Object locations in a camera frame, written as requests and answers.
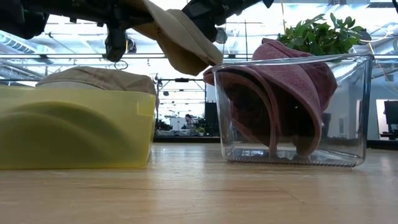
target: clear glass container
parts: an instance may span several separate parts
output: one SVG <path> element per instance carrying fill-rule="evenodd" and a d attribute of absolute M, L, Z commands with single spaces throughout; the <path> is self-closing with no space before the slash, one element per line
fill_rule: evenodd
<path fill-rule="evenodd" d="M 214 67 L 213 75 L 223 157 L 231 162 L 270 164 L 341 167 L 354 167 L 362 164 L 366 157 L 373 59 L 372 55 L 326 55 L 238 62 Z M 247 74 L 239 72 L 234 73 L 232 79 L 231 77 L 226 78 L 228 77 L 225 76 L 226 71 L 233 71 L 241 67 L 246 68 L 246 71 L 250 69 L 265 70 L 274 75 L 283 75 L 286 70 L 299 71 L 304 67 L 307 69 L 323 67 L 327 69 L 328 73 L 332 74 L 330 75 L 331 79 L 334 76 L 336 88 L 335 91 L 330 91 L 328 103 L 319 103 L 320 106 L 318 107 L 321 110 L 315 113 L 318 118 L 315 122 L 311 120 L 311 118 L 314 118 L 313 115 L 310 116 L 309 112 L 303 112 L 306 110 L 294 111 L 294 108 L 298 108 L 298 110 L 303 107 L 306 108 L 306 102 L 297 100 L 297 97 L 292 97 L 292 92 L 289 94 L 288 91 L 276 84 L 283 82 L 283 79 L 278 82 L 269 78 L 265 79 L 268 82 L 268 88 L 272 89 L 271 92 L 276 93 L 271 93 L 271 95 L 277 97 L 273 98 L 264 94 L 260 98 L 255 89 L 269 92 L 264 84 L 260 84 L 258 79 L 253 80 L 250 75 L 247 76 Z M 321 76 L 324 75 L 324 71 L 316 70 L 318 75 Z M 238 76 L 243 76 L 245 79 L 240 78 L 232 81 L 234 77 Z M 246 81 L 255 83 L 255 86 L 248 85 Z M 320 86 L 319 90 L 317 88 L 317 92 L 319 93 L 322 88 L 326 87 Z M 273 113 L 273 109 L 270 112 L 270 109 L 265 106 L 267 100 L 264 100 L 264 98 L 267 97 L 269 102 L 272 102 L 271 98 L 273 98 L 276 99 L 276 101 L 273 101 L 275 104 L 285 105 L 285 107 L 277 106 L 279 112 L 275 114 L 278 114 L 279 118 L 269 115 Z M 321 94 L 319 94 L 318 99 L 325 101 Z M 269 139 L 269 133 L 271 133 L 270 130 L 275 123 L 279 124 L 276 126 L 283 126 L 284 128 L 282 131 L 275 128 L 276 132 L 273 132 L 273 138 L 277 138 L 277 144 L 271 144 L 271 141 L 275 142 L 275 140 Z M 306 128 L 303 128 L 306 126 L 312 127 L 310 128 L 312 131 L 306 131 Z M 300 129 L 301 134 L 295 132 L 298 129 Z M 297 144 L 305 141 L 313 144 Z M 311 147 L 311 150 L 302 153 L 307 150 L 304 146 Z"/>

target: white wall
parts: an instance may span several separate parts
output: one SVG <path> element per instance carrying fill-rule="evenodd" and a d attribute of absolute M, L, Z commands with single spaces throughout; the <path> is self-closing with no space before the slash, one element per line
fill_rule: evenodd
<path fill-rule="evenodd" d="M 395 83 L 394 87 L 398 89 L 398 83 Z M 371 88 L 368 140 L 380 140 L 376 100 L 398 100 L 398 92 L 394 92 L 393 87 L 391 87 L 387 82 L 384 84 L 372 85 Z"/>
<path fill-rule="evenodd" d="M 212 85 L 206 84 L 206 100 L 209 103 L 216 103 L 216 88 Z"/>
<path fill-rule="evenodd" d="M 170 118 L 170 125 L 173 126 L 173 131 L 179 131 L 182 126 L 187 125 L 187 121 L 185 118 Z"/>
<path fill-rule="evenodd" d="M 335 94 L 330 99 L 329 106 L 325 113 L 331 114 L 331 119 L 329 123 L 329 138 L 348 138 L 349 137 L 349 119 L 350 119 L 350 101 L 349 92 L 347 86 L 341 86 L 337 88 Z M 339 120 L 344 120 L 344 133 L 340 133 Z"/>

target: robotic arm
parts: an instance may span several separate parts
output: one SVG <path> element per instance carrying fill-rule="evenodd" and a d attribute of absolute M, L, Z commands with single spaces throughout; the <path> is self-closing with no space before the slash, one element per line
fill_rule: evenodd
<path fill-rule="evenodd" d="M 217 36 L 215 25 L 222 25 L 233 14 L 263 1 L 270 7 L 274 0 L 192 0 L 182 11 L 211 42 Z M 0 30 L 31 39 L 40 35 L 50 14 L 93 21 L 108 28 L 104 58 L 117 62 L 126 50 L 126 29 L 152 22 L 150 14 L 124 6 L 118 0 L 8 0 L 0 5 Z"/>

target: glass box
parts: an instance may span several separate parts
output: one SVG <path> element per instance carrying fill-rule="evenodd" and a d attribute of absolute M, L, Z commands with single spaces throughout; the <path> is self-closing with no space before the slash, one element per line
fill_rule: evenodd
<path fill-rule="evenodd" d="M 232 162 L 269 164 L 362 164 L 366 157 L 372 61 L 372 55 L 347 54 L 214 67 L 223 157 Z M 265 84 L 259 81 L 264 74 L 253 78 L 247 74 L 251 70 L 265 73 Z M 293 82 L 293 91 L 281 88 L 290 79 L 305 76 L 303 70 L 312 74 L 312 81 L 314 74 L 316 79 L 329 73 L 335 80 L 334 90 L 322 83 L 325 79 L 309 84 L 319 94 L 305 88 L 294 92 L 302 85 L 298 81 Z M 317 109 L 309 112 L 308 106 Z"/>

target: container rim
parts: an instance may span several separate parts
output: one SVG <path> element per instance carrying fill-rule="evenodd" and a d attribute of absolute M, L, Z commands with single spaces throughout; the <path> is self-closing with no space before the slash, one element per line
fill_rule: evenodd
<path fill-rule="evenodd" d="M 349 59 L 365 59 L 374 60 L 373 54 L 338 54 L 338 55 L 322 55 L 322 56 L 311 56 L 311 57 L 296 57 L 296 58 L 280 58 L 280 59 L 268 59 L 268 60 L 253 60 L 246 62 L 233 62 L 233 63 L 222 63 L 211 68 L 212 72 L 216 72 L 219 69 L 230 67 L 230 66 L 261 66 L 261 65 L 289 65 L 289 64 L 303 64 L 303 63 L 315 63 L 315 62 L 327 62 L 332 60 L 349 60 Z"/>

